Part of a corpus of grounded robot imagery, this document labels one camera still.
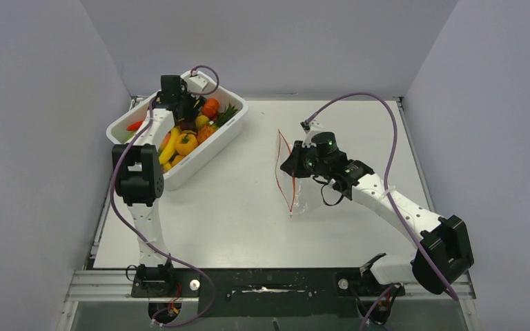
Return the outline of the clear zip bag red zipper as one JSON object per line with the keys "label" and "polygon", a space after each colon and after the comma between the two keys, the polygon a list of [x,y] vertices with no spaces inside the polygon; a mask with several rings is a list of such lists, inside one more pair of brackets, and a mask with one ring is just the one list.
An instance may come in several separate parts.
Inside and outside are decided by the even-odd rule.
{"label": "clear zip bag red zipper", "polygon": [[298,179],[282,171],[281,165],[289,158],[292,147],[280,130],[274,146],[275,182],[287,215],[299,217],[322,207],[320,184],[311,178]]}

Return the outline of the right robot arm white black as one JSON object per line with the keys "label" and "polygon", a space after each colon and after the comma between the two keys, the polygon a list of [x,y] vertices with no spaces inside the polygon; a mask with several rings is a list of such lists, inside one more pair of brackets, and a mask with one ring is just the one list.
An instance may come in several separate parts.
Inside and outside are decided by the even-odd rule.
{"label": "right robot arm white black", "polygon": [[317,132],[310,145],[282,142],[286,154],[279,169],[291,180],[312,179],[329,186],[340,199],[358,203],[389,223],[416,248],[411,255],[379,253],[361,267],[364,291],[378,294],[391,283],[418,283],[432,294],[449,293],[473,264],[467,225],[455,215],[445,218],[413,202],[365,163],[342,152],[332,132]]}

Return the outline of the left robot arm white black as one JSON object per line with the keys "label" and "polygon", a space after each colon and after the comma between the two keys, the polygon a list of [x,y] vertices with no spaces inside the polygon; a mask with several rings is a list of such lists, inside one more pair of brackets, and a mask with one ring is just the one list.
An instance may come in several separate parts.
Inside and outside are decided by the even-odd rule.
{"label": "left robot arm white black", "polygon": [[134,137],[112,147],[111,184],[115,191],[111,197],[122,198],[130,218],[119,219],[137,235],[134,294],[151,298],[181,294],[159,216],[158,200],[164,192],[159,146],[195,102],[187,83],[177,75],[162,76],[160,86]]}

